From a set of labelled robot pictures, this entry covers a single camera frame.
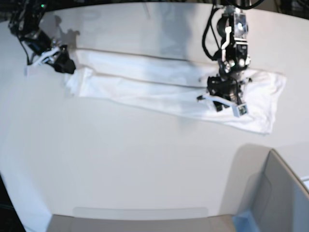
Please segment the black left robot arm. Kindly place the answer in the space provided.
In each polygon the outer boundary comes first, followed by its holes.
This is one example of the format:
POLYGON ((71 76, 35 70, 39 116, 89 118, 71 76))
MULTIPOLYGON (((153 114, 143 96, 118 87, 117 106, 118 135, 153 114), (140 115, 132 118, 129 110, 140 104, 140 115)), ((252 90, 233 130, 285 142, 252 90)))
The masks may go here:
POLYGON ((232 5, 206 10, 198 22, 192 3, 108 4, 47 20, 76 65, 74 95, 206 121, 244 116, 246 15, 232 5))

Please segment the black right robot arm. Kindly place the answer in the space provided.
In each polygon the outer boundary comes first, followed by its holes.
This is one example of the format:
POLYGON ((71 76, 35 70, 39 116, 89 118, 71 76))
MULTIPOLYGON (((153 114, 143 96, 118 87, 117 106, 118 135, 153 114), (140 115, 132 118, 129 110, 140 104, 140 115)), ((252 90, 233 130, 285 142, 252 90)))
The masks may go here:
POLYGON ((43 8, 24 1, 10 19, 9 29, 26 44, 37 61, 69 75, 67 87, 74 95, 178 113, 187 110, 212 112, 215 100, 211 85, 220 81, 216 67, 184 59, 148 56, 55 43, 40 27, 43 8))

